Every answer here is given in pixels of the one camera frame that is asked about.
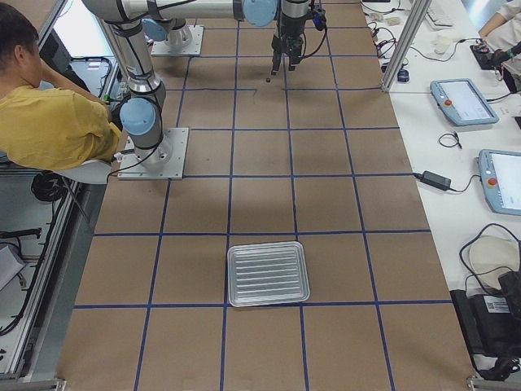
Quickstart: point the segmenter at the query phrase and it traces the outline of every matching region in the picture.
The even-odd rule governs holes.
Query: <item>white mounting plate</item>
[[[123,156],[123,160],[121,161],[120,169],[125,169],[125,171],[120,171],[117,174],[117,177],[120,180],[150,180],[150,179],[182,179],[182,172],[185,168],[185,158],[186,158],[186,146],[188,145],[188,128],[168,128],[164,132],[164,136],[170,139],[170,142],[173,145],[172,157],[169,162],[164,165],[163,169],[158,172],[150,172],[143,165],[136,165],[131,169],[125,169],[125,167],[130,167],[131,165],[135,165],[138,163],[138,159],[136,156],[131,153]],[[130,138],[127,139],[127,143],[125,145],[125,149],[134,148],[134,143]]]
[[[184,57],[188,55],[201,55],[204,26],[188,26],[188,28],[192,33],[192,42],[190,45],[174,50],[164,42],[154,42],[151,54],[158,57]]]

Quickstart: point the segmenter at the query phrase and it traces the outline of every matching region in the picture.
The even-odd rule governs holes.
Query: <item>black hair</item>
[[[0,2],[0,71],[5,69],[16,45],[33,53],[38,31],[31,22],[14,7]]]

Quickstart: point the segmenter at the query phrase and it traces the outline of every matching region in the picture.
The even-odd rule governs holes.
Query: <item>human arm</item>
[[[71,90],[77,94],[87,98],[88,100],[96,103],[100,103],[107,110],[108,120],[112,121],[112,114],[110,108],[97,96],[92,95],[89,91],[83,90],[81,87],[68,80],[65,76],[60,75],[54,69],[52,69],[47,63],[42,60],[42,79],[49,82],[56,88],[63,88],[64,90]]]
[[[492,18],[488,20],[488,22],[481,28],[479,31],[479,36],[482,38],[487,37],[493,30],[497,29],[499,26],[502,26],[506,23],[505,17],[500,14],[496,13]]]

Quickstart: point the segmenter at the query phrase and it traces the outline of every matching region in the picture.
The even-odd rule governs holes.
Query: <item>round white object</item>
[[[494,236],[482,236],[472,245],[469,252],[471,269],[478,275],[496,269],[479,279],[491,288],[501,289],[497,280],[499,276],[512,270],[519,270],[519,251],[517,243],[510,240],[499,239]]]

